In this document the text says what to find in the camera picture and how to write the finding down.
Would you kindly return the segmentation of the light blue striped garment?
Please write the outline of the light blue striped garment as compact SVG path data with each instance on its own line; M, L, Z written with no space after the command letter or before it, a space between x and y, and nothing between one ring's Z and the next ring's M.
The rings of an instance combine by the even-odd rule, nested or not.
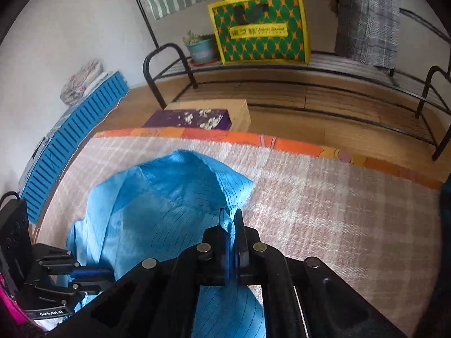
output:
M209 156L173 153L118 172L94 187L66 248L82 266L109 267L116 280L146 258L177 258L221 227L233 246L233 218L252 180ZM192 337L266 337L264 310L247 286L201 287Z

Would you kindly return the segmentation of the purple floral box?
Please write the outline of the purple floral box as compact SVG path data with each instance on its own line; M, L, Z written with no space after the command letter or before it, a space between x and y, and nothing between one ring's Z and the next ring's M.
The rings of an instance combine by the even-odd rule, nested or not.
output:
M226 109L176 109L157 111L143 127L184 127L204 130L229 130L232 121Z

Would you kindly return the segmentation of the folded floral cloth bundle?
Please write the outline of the folded floral cloth bundle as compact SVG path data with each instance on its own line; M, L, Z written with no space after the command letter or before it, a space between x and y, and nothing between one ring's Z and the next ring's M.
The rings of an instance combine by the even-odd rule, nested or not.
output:
M75 105L104 77L101 60L90 60L69 78L60 93L60 100L68 106Z

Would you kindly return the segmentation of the small potted plant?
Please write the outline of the small potted plant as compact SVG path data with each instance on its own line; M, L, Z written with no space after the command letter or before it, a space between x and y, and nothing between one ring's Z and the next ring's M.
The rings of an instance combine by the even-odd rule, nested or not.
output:
M183 42L195 64L204 64L219 58L214 34L195 34L188 31Z

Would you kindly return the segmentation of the green yellow patterned bag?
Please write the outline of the green yellow patterned bag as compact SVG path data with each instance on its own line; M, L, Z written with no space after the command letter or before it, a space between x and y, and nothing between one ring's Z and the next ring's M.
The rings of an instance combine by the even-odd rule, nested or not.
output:
M219 0L208 11L222 63L310 62L304 0Z

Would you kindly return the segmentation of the grey plaid long coat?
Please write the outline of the grey plaid long coat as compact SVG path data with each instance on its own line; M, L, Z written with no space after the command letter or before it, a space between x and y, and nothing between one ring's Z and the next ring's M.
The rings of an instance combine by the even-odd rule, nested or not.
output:
M394 69L399 0L338 0L335 53L367 66Z

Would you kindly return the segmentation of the blue slatted plastic crate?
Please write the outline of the blue slatted plastic crate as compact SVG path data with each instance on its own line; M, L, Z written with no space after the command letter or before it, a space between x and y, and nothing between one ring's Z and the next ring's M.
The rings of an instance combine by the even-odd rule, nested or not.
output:
M89 133L129 92L124 76L111 72L94 90L69 108L37 145L18 182L28 220L37 224L63 170Z

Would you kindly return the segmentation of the black metal clothes rack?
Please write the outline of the black metal clothes rack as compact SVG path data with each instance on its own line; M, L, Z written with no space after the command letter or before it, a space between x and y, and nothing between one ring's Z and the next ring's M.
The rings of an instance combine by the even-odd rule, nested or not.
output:
M420 79L402 70L365 68L362 64L322 51L314 52L313 60L307 66L276 62L225 66L218 61L197 65L177 44L166 43L156 44L155 49L147 54L143 62L143 74L163 110L173 110L190 89L198 90L204 86L272 84L318 88L323 92L331 91L409 112L414 116L414 122L421 124L427 134L422 136L418 130L405 130L356 115L341 114L336 110L313 108L308 104L277 104L260 99L250 105L319 114L389 130L434 146L433 161L439 159L450 143L449 132L444 134L441 141L435 138L424 114L426 106L430 106L446 116L450 115L450 107L433 85L434 75L440 74L449 81L450 74L438 66L432 66L426 79Z

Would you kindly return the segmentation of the pink plaid bed blanket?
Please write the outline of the pink plaid bed blanket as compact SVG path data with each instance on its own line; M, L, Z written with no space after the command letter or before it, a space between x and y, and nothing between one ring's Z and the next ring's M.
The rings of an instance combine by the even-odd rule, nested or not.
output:
M437 281L439 190L334 159L235 143L97 137L67 170L35 240L64 247L90 190L116 172L193 150L254 182L243 218L284 255L325 262L407 336Z

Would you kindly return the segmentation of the magenta sleeve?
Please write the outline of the magenta sleeve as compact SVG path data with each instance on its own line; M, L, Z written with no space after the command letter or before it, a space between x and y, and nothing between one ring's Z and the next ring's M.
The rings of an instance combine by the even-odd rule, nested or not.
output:
M45 337L45 332L25 315L8 294L3 276L1 276L1 337Z

